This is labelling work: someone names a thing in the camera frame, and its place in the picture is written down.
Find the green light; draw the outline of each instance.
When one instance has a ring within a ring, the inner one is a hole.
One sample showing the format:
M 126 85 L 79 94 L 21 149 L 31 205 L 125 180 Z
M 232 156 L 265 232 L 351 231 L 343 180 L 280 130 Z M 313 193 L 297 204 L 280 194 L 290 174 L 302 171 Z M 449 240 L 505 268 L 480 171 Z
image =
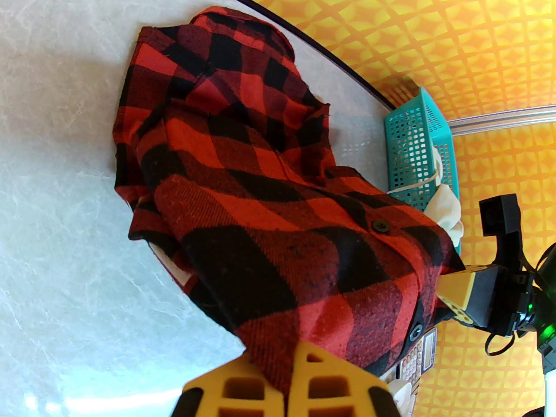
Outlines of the green light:
M 552 337 L 556 334 L 556 328 L 554 328 L 554 325 L 551 324 L 550 326 L 548 326 L 545 330 L 543 330 L 543 333 L 540 334 L 540 340 L 542 342 L 546 341 L 549 337 Z

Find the marble surface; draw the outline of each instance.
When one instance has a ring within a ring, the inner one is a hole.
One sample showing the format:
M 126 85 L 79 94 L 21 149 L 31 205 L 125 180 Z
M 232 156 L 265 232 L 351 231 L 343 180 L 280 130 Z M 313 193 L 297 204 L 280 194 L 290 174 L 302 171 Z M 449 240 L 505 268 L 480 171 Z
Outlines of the marble surface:
M 183 295 L 113 190 L 139 28 L 234 0 L 0 0 L 0 416 L 164 416 L 242 344 Z M 387 113 L 289 35 L 338 162 L 387 188 Z

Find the yellow patterned wallpaper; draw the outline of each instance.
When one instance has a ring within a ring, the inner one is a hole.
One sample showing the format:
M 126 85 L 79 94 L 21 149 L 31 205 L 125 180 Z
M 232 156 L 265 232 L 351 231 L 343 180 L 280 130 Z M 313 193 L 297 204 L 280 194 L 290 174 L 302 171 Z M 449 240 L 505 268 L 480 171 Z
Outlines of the yellow patterned wallpaper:
M 447 119 L 556 103 L 556 0 L 254 0 L 379 91 L 425 86 Z
M 488 264 L 496 254 L 495 239 L 483 238 L 478 202 L 517 193 L 524 252 L 536 265 L 556 242 L 556 123 L 457 136 L 453 141 L 465 264 Z M 517 340 L 498 357 L 484 353 L 486 337 L 456 322 L 439 326 L 437 361 L 421 379 L 415 417 L 522 417 L 544 404 L 536 334 Z M 495 339 L 492 349 L 506 342 Z

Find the teal mesh basket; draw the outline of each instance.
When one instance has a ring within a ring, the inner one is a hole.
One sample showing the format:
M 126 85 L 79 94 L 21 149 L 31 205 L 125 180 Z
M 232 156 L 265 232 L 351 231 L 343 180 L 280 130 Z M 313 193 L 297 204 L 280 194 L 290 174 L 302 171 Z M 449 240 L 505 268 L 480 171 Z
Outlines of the teal mesh basket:
M 384 123 L 390 189 L 432 177 L 434 145 L 442 158 L 442 183 L 449 185 L 460 199 L 450 127 L 427 90 L 421 88 L 417 97 L 392 111 Z M 431 181 L 421 187 L 392 193 L 391 196 L 424 211 L 436 191 L 435 183 Z

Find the red plaid shirt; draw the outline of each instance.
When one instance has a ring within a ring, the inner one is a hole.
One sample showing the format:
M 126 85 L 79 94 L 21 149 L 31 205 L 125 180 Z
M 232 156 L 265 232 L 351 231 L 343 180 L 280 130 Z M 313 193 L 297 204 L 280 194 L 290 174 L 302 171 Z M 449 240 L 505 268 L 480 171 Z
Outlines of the red plaid shirt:
M 450 238 L 335 165 L 328 105 L 272 25 L 212 7 L 143 28 L 113 135 L 129 238 L 281 391 L 299 340 L 380 375 L 451 316 L 435 296 L 463 270 Z

